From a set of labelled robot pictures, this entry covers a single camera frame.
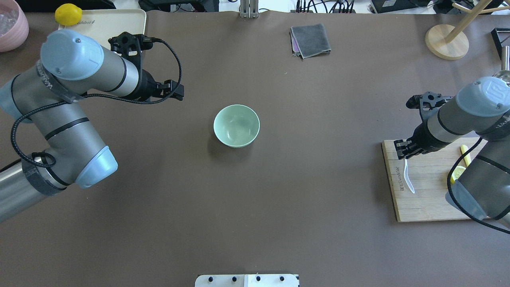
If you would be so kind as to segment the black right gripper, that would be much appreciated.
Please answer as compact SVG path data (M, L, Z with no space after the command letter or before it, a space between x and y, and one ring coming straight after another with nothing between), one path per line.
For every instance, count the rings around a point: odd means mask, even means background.
M413 132L410 140L395 140L394 147L399 160L409 159L417 154L437 152L443 148L443 142L435 138L423 122Z

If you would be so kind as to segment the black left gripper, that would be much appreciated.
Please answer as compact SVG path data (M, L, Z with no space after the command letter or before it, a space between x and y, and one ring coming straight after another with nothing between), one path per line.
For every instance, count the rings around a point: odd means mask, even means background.
M157 82L148 71L142 70L138 101L147 102L151 97L168 97L182 101L184 100L184 85L173 80L166 80L164 83Z

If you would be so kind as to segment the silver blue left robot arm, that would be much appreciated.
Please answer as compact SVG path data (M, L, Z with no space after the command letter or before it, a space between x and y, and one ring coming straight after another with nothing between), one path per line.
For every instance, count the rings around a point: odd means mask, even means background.
M79 102L91 97L153 105L183 100L181 79L154 80L141 53L160 38L123 32L110 49L77 31L53 31L40 59L1 88L1 109L14 118L10 141L18 160L1 169L1 221L72 184L85 189L118 164Z

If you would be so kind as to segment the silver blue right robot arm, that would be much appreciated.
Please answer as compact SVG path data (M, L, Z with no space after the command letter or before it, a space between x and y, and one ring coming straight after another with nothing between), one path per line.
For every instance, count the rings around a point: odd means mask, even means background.
M406 107L419 109L422 123L407 140L394 146L399 159L437 152L475 132L486 144L453 183L446 200L477 223L485 218L509 233L510 148L509 83L500 77L481 77L454 97L425 93L411 97Z

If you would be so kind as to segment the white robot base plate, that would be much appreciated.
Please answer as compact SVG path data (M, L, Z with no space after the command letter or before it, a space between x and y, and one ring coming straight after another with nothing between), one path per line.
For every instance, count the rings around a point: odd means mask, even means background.
M290 273L200 275L195 287L300 287L300 280Z

